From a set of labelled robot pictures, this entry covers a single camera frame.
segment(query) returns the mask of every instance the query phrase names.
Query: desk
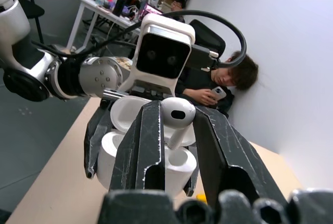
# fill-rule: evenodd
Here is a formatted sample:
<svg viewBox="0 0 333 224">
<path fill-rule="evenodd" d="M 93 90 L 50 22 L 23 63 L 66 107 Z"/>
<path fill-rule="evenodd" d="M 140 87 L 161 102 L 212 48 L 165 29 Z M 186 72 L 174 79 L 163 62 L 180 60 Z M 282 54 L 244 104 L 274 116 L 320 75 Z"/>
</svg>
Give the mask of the desk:
<svg viewBox="0 0 333 224">
<path fill-rule="evenodd" d="M 8 224 L 95 224 L 103 196 L 107 192 L 95 177 L 86 178 L 83 168 L 83 140 L 86 125 L 99 106 L 92 98 L 82 110 L 63 141 L 37 177 Z M 284 159 L 262 147 L 253 145 L 268 170 L 288 197 L 293 189 L 302 188 Z M 201 179 L 194 195 L 203 193 Z M 178 206 L 185 194 L 175 199 Z"/>
<path fill-rule="evenodd" d="M 124 18 L 124 17 L 117 17 L 112 12 L 108 12 L 105 9 L 102 9 L 101 7 L 99 7 L 97 5 L 97 3 L 94 0 L 80 0 L 80 1 L 81 1 L 81 3 L 80 3 L 79 11 L 78 11 L 78 14 L 76 15 L 76 19 L 75 19 L 75 22 L 74 22 L 74 25 L 73 25 L 71 35 L 69 36 L 69 40 L 68 40 L 68 43 L 67 43 L 67 49 L 71 49 L 72 46 L 73 46 L 76 34 L 78 32 L 78 29 L 79 29 L 80 22 L 82 21 L 82 15 L 83 15 L 84 9 L 87 8 L 87 9 L 93 11 L 94 16 L 93 16 L 92 22 L 90 23 L 90 26 L 89 26 L 89 29 L 88 29 L 88 32 L 87 32 L 87 36 L 84 40 L 83 46 L 80 47 L 76 51 L 76 53 L 81 52 L 82 50 L 84 50 L 87 47 L 87 44 L 88 44 L 89 39 L 90 39 L 90 37 L 92 35 L 92 32 L 93 32 L 97 17 L 99 15 L 108 19 L 108 20 L 110 20 L 110 21 L 112 21 L 112 22 L 114 22 L 114 23 L 116 23 L 116 24 L 118 24 L 120 27 L 123 27 L 123 28 L 127 28 L 127 27 L 134 24 L 132 21 L 130 21 L 130 20 Z M 135 34 L 139 35 L 140 34 L 140 29 L 136 29 L 133 32 Z"/>
</svg>

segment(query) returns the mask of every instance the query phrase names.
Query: white earbud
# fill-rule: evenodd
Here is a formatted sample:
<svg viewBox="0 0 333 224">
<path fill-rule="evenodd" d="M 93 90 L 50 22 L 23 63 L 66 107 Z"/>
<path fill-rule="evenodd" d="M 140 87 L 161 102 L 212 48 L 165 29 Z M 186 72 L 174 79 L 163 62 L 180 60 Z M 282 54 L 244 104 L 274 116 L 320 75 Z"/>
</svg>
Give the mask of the white earbud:
<svg viewBox="0 0 333 224">
<path fill-rule="evenodd" d="M 176 129 L 167 143 L 171 150 L 177 149 L 196 115 L 196 108 L 188 100 L 169 97 L 162 101 L 162 117 L 164 125 Z"/>
</svg>

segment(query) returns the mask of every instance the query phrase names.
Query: man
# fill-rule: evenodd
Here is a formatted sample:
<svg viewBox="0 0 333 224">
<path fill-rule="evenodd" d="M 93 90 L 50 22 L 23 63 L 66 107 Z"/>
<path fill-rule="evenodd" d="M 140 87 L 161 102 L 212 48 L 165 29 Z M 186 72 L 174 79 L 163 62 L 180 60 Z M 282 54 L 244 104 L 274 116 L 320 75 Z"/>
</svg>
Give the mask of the man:
<svg viewBox="0 0 333 224">
<path fill-rule="evenodd" d="M 230 62 L 237 58 L 240 52 L 234 52 L 227 60 Z M 185 98 L 195 106 L 206 106 L 216 108 L 221 113 L 227 115 L 234 95 L 227 88 L 235 86 L 238 90 L 249 89 L 258 78 L 258 65 L 248 56 L 234 68 L 219 68 L 211 72 L 185 68 L 182 72 L 175 93 L 178 97 Z M 211 90 L 220 86 L 227 96 L 219 101 Z"/>
<path fill-rule="evenodd" d="M 173 0 L 171 4 L 171 11 L 180 11 L 184 9 L 185 6 L 186 6 L 186 0 Z M 173 19 L 179 22 L 185 22 L 183 16 L 176 16 L 173 17 Z"/>
</svg>

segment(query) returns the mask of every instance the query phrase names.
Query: charging case lid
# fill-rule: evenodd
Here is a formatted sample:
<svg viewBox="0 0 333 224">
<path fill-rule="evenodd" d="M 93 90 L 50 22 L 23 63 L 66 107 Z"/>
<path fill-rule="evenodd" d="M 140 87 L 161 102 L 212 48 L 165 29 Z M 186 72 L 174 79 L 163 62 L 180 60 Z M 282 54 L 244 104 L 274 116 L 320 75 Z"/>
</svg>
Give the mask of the charging case lid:
<svg viewBox="0 0 333 224">
<path fill-rule="evenodd" d="M 137 114 L 139 114 L 141 107 L 149 102 L 150 100 L 148 99 L 131 95 L 124 96 L 116 100 L 110 111 L 110 118 L 113 126 L 120 132 L 126 133 L 135 120 Z M 166 126 L 163 127 L 164 140 L 167 142 L 175 130 Z M 195 142 L 196 139 L 194 135 L 194 129 L 193 125 L 191 125 L 181 143 L 181 146 L 190 146 Z"/>
</svg>

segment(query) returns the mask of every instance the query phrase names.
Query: black office chair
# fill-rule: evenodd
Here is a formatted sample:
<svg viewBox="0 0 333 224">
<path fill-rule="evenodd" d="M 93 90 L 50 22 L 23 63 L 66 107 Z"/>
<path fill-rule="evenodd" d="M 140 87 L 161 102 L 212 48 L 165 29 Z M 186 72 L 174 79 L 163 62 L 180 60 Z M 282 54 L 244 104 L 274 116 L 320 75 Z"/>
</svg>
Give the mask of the black office chair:
<svg viewBox="0 0 333 224">
<path fill-rule="evenodd" d="M 209 48 L 211 51 L 217 52 L 219 56 L 223 54 L 225 50 L 225 41 L 219 35 L 196 19 L 190 22 L 190 25 L 196 31 L 195 44 Z"/>
<path fill-rule="evenodd" d="M 18 0 L 28 19 L 35 19 L 40 42 L 44 43 L 39 17 L 45 14 L 45 10 L 35 3 L 35 0 Z"/>
</svg>

